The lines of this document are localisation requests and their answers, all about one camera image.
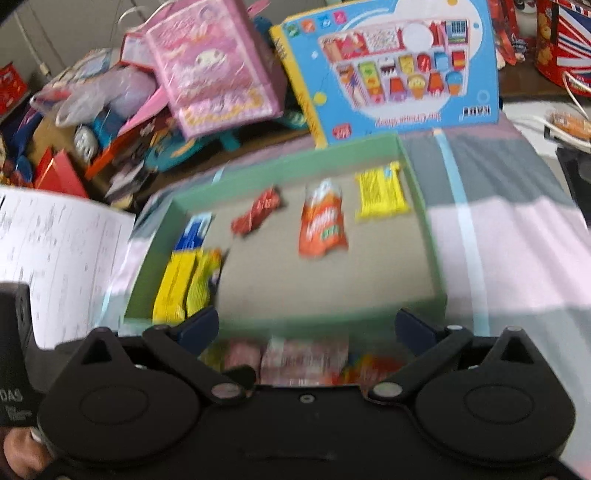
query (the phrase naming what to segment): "metal screw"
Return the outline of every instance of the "metal screw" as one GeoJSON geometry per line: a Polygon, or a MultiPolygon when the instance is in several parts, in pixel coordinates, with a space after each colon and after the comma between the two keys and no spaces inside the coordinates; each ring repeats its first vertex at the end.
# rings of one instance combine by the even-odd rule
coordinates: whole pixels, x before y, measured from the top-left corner
{"type": "Polygon", "coordinates": [[[310,395],[310,394],[302,395],[300,397],[300,401],[302,403],[312,403],[314,400],[316,400],[316,397],[314,395],[310,395]]]}
{"type": "Polygon", "coordinates": [[[382,398],[395,398],[402,393],[402,387],[394,382],[381,382],[374,386],[374,394],[382,398]]]}
{"type": "Polygon", "coordinates": [[[221,400],[239,397],[241,393],[242,389],[235,383],[218,383],[212,388],[212,394],[221,400]]]}

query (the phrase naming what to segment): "yellow candy bar wrapper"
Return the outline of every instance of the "yellow candy bar wrapper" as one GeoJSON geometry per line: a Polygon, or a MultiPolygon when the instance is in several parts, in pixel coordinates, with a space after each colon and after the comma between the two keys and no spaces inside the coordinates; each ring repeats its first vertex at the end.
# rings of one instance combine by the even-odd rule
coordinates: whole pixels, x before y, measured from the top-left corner
{"type": "Polygon", "coordinates": [[[187,316],[196,314],[209,305],[211,300],[211,285],[217,285],[222,268],[222,251],[200,250],[197,270],[191,280],[187,292],[187,316]]]}
{"type": "Polygon", "coordinates": [[[356,214],[357,220],[391,216],[410,210],[398,178],[399,171],[400,163],[395,161],[386,167],[355,175],[361,193],[361,210],[356,214]]]}
{"type": "Polygon", "coordinates": [[[199,250],[172,253],[156,295],[152,323],[178,325],[187,319],[185,299],[198,253],[199,250]]]}

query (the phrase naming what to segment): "ice cream toy packaging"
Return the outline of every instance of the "ice cream toy packaging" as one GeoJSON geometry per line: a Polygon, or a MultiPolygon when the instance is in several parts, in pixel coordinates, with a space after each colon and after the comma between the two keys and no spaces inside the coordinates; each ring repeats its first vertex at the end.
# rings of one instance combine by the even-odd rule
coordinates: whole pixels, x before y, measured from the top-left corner
{"type": "Polygon", "coordinates": [[[396,129],[495,123],[486,0],[365,0],[271,28],[316,145],[396,129]]]}

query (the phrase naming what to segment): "teal toy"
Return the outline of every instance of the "teal toy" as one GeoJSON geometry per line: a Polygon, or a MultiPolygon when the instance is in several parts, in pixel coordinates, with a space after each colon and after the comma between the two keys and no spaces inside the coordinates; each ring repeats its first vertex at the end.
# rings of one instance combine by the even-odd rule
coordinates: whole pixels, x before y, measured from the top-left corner
{"type": "Polygon", "coordinates": [[[145,166],[151,171],[167,171],[191,158],[211,142],[219,140],[224,150],[231,152],[240,148],[234,130],[214,135],[185,140],[177,129],[171,130],[150,146],[145,166]]]}

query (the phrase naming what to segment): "white paper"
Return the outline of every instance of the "white paper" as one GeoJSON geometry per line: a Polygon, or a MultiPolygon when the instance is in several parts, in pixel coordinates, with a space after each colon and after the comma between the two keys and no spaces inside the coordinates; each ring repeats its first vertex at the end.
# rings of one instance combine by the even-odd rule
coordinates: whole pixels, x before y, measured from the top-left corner
{"type": "Polygon", "coordinates": [[[40,348],[90,332],[133,225],[89,200],[0,186],[0,281],[29,284],[40,348]]]}

